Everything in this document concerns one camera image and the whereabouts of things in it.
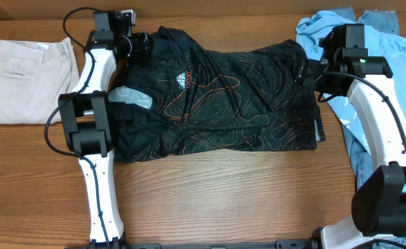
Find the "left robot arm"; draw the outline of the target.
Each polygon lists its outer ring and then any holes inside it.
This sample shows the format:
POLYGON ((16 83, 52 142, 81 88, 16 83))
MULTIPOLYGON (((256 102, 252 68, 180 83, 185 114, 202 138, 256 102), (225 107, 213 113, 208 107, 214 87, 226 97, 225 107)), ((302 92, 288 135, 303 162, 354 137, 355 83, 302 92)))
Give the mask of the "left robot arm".
POLYGON ((76 157, 84 175, 91 230, 88 248, 127 248, 113 179, 114 150, 108 90, 118 61, 148 55, 151 38, 133 33, 136 13, 93 11, 95 28, 83 48, 85 64, 77 86, 61 94, 58 111, 69 156, 76 157))

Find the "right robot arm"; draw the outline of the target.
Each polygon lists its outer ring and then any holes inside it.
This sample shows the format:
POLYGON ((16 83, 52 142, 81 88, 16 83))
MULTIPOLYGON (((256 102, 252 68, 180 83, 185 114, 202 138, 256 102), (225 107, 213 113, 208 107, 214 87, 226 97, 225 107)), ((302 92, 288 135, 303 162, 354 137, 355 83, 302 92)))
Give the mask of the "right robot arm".
POLYGON ((371 248, 406 237, 406 119, 389 64, 368 54, 362 24, 336 26, 320 47, 320 61, 303 61, 295 81, 319 93, 348 97, 362 123, 373 172, 354 194, 349 216, 317 228, 297 244, 371 248))

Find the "black patterned cycling jersey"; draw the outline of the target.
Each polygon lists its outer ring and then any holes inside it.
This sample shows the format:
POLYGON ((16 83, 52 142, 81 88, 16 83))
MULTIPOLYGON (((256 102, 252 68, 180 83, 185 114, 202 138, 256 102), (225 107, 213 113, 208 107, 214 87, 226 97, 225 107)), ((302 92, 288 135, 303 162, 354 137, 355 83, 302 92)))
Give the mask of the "black patterned cycling jersey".
POLYGON ((317 147, 321 118, 314 92, 295 81, 306 59, 297 42, 220 53, 182 30, 160 27, 151 37, 151 55, 129 61, 117 78, 150 103, 109 104, 117 162, 317 147))

